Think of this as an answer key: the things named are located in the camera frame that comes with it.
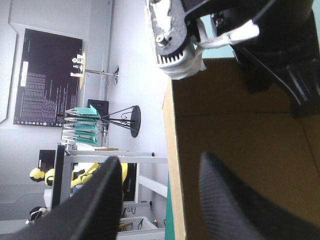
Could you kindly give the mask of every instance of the cardboard box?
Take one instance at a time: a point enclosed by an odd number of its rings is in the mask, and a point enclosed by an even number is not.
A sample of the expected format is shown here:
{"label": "cardboard box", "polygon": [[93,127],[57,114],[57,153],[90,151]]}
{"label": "cardboard box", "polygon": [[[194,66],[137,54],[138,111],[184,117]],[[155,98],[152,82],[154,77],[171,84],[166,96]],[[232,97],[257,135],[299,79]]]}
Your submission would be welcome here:
{"label": "cardboard box", "polygon": [[276,84],[249,94],[234,59],[170,81],[163,112],[177,240],[209,239],[198,187],[202,152],[213,152],[260,194],[320,226],[320,115],[293,119]]}

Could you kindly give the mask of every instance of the large display screen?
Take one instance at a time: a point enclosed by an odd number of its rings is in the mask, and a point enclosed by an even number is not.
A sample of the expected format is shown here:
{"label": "large display screen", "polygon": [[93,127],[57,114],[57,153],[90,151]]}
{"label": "large display screen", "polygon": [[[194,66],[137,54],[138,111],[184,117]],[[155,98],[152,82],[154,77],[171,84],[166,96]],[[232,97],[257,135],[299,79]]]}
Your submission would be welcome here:
{"label": "large display screen", "polygon": [[76,106],[79,80],[72,58],[82,39],[26,29],[13,124],[61,127]]}

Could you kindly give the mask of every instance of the wire stand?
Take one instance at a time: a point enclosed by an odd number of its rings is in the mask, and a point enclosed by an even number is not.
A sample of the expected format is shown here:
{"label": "wire stand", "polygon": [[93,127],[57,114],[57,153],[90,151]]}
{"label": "wire stand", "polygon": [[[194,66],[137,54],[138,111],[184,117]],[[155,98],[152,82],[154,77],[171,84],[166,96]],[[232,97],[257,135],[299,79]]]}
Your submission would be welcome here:
{"label": "wire stand", "polygon": [[[111,115],[122,113],[121,118],[110,118]],[[126,114],[131,114],[130,119],[127,119],[125,116]],[[140,131],[140,126],[141,126],[141,111],[140,107],[138,105],[136,106],[131,106],[125,109],[122,109],[120,111],[116,111],[113,113],[110,113],[108,115],[104,115],[100,118],[101,121],[105,123],[110,123],[117,125],[119,127],[122,127],[124,129],[128,129],[131,131],[131,136],[133,138],[136,138],[139,134]]]}

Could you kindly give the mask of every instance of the floor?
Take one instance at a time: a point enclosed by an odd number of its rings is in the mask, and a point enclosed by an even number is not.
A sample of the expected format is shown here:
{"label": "floor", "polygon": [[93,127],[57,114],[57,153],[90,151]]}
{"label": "floor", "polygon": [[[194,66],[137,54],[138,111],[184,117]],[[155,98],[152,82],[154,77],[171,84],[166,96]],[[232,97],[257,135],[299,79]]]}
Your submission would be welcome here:
{"label": "floor", "polygon": [[[166,157],[166,136],[163,120],[163,101],[168,77],[161,72],[154,61],[148,28],[145,24],[145,2],[131,0],[114,1],[114,12],[109,53],[109,72],[119,65],[117,85],[107,79],[107,100],[109,111],[115,112],[133,105],[141,109],[141,128],[136,138],[130,131],[111,125],[109,147],[131,151],[154,152]],[[144,164],[141,175],[162,184],[168,184],[167,164]],[[136,216],[157,220],[160,227],[166,218],[166,198],[143,187],[142,200],[152,201],[149,208],[136,209]]]}

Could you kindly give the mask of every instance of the screw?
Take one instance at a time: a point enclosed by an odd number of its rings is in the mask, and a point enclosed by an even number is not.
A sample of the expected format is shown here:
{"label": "screw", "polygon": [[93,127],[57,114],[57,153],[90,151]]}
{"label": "screw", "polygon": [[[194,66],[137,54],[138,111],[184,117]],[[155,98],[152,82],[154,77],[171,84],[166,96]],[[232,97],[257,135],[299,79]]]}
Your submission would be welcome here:
{"label": "screw", "polygon": [[159,34],[158,36],[156,36],[155,41],[158,43],[159,47],[164,47],[168,43],[163,34]]}
{"label": "screw", "polygon": [[223,18],[218,18],[217,20],[215,20],[215,27],[220,27],[224,23],[224,21],[225,20]]}

